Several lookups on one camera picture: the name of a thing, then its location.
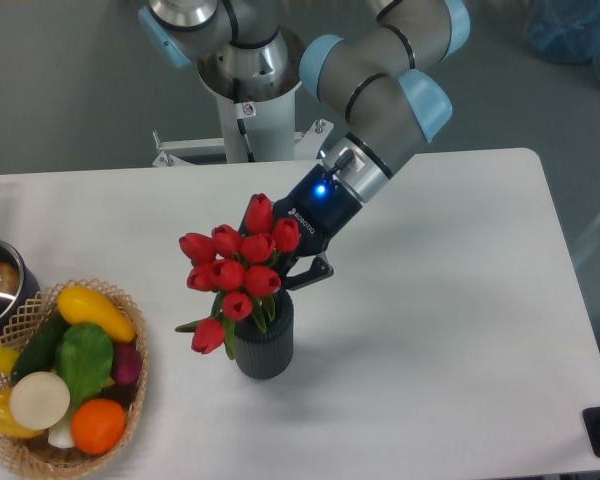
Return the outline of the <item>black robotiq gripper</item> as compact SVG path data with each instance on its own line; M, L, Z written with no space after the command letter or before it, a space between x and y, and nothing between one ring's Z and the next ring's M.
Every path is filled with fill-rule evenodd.
M247 204L239 226L241 235L251 235L249 219L256 195ZM293 218L299 224L300 241L285 257L281 288L296 291L334 275L324 252L331 239L361 210L361 202L322 165L314 166L284 198L274 203L274 219ZM290 271L299 257L315 255L308 269L296 275Z

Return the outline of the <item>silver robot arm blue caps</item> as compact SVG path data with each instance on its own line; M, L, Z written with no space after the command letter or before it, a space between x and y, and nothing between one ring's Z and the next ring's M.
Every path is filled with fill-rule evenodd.
M172 66L194 66L215 96L231 163L289 160L297 151L295 93L304 87L347 124L273 211L300 224L282 264L283 287L329 277L330 240L445 126L449 98L426 69L466 42L460 1L373 1L376 28L348 42L304 44L279 20L276 1L147 1L139 22Z

